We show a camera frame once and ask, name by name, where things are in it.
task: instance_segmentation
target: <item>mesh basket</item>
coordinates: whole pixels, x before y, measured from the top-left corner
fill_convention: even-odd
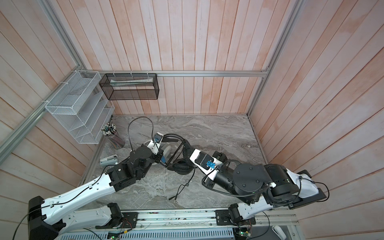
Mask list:
[[[109,100],[145,100],[159,96],[159,84],[154,73],[107,73],[100,86]]]
[[[82,71],[82,73],[86,73],[88,76],[93,75],[93,77],[87,78],[80,72],[75,72],[45,106],[51,114],[76,115],[79,112],[92,90],[101,80],[99,72]]]
[[[78,143],[98,144],[115,109],[101,100],[103,92],[91,95],[100,79],[95,71],[76,72],[45,107]]]

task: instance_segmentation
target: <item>black mounting bracket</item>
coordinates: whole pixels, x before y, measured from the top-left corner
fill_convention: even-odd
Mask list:
[[[249,224],[249,222],[251,222],[251,224],[256,224],[255,217],[247,219],[244,222],[237,223],[237,225],[231,223],[231,221],[230,221],[231,217],[229,215],[229,210],[228,209],[216,210],[215,214],[216,214],[216,224],[218,226],[225,226],[225,225],[234,225],[234,226],[239,226],[240,225],[241,226],[241,225]]]

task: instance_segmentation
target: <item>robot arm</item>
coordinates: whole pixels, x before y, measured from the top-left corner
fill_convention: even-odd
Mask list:
[[[213,189],[218,184],[242,201],[228,208],[231,222],[237,226],[265,210],[280,206],[294,209],[326,198],[306,170],[296,174],[279,164],[253,165],[238,161],[232,161],[236,164],[232,169],[227,166],[231,160],[223,153],[210,156],[197,149],[190,160],[206,174],[202,179],[204,187],[218,192]]]
[[[74,210],[144,177],[152,163],[161,161],[163,136],[156,133],[147,146],[131,151],[121,163],[110,165],[112,167],[106,173],[80,187],[47,199],[40,196],[31,199],[28,203],[29,239],[55,239],[59,234],[89,226],[118,226],[122,214],[117,204],[108,204],[101,209]]]

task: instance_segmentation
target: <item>blue connector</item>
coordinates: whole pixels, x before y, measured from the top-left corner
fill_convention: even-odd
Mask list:
[[[207,162],[207,166],[208,167],[210,167],[210,168],[212,168],[212,169],[214,169],[215,168],[215,166],[216,166],[216,164],[214,164],[213,162]]]

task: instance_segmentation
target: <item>ventilation grille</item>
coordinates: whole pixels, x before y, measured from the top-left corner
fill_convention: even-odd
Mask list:
[[[108,232],[96,232],[101,239],[107,239]],[[232,228],[212,228],[212,229],[170,229],[170,230],[135,230],[121,235],[122,240],[187,240],[187,239],[211,239],[211,238],[233,238]],[[59,240],[83,240],[98,239],[91,232],[65,233]]]

